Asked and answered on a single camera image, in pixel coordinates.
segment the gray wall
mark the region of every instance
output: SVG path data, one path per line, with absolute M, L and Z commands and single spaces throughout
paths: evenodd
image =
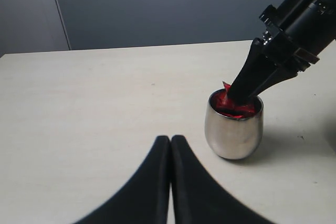
M 73 49 L 253 39 L 282 0 L 59 0 Z
M 0 0 L 0 56 L 68 49 L 55 0 Z

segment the table surface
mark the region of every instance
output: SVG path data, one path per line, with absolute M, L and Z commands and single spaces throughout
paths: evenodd
M 162 134 L 185 135 L 210 174 L 270 220 L 334 223 L 336 43 L 316 66 L 261 95 L 265 132 L 252 157 L 226 162 L 205 141 L 208 96 L 234 80 L 249 45 L 3 56 L 1 223 L 78 220 L 130 178 Z

